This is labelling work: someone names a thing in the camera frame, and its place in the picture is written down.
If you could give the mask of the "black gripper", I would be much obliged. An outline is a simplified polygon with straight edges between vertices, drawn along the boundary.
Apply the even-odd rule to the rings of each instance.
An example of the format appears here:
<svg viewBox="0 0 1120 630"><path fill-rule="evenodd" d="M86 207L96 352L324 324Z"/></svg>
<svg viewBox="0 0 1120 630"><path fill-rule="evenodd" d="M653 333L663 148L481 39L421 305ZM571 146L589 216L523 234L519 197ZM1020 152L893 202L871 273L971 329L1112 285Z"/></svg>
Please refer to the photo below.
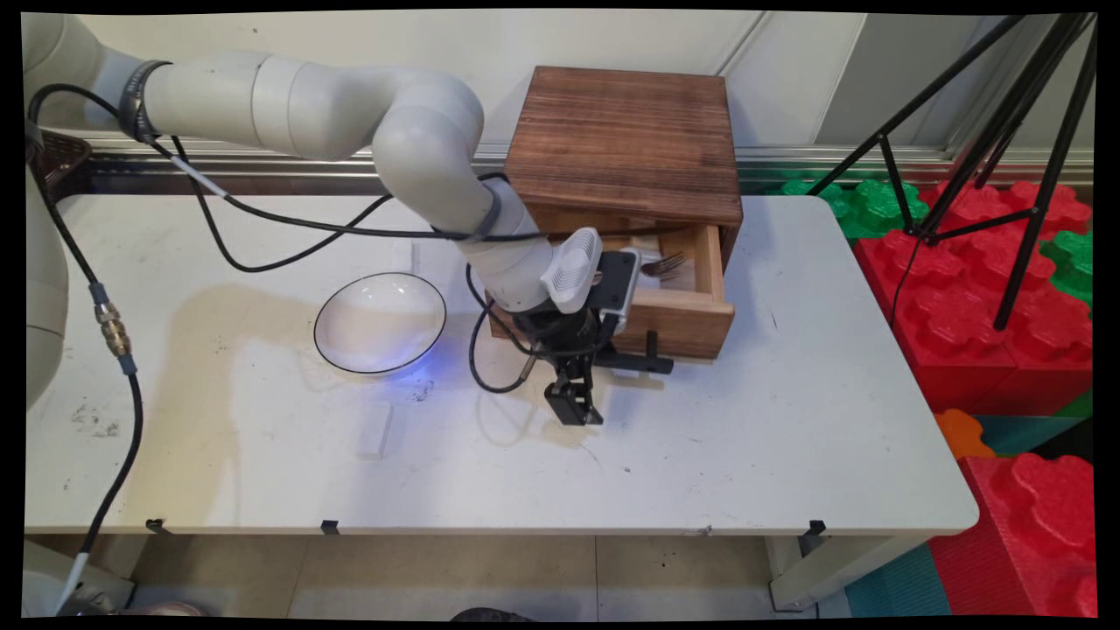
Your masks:
<svg viewBox="0 0 1120 630"><path fill-rule="evenodd" d="M517 312L512 322L529 343L528 348L519 348L524 354L545 359L559 371L568 370L573 361L573 381L558 374L543 393L556 418L564 426L603 425L603 415L592 398L592 364L615 367L612 341L615 315L596 308L571 314L530 311Z"/></svg>

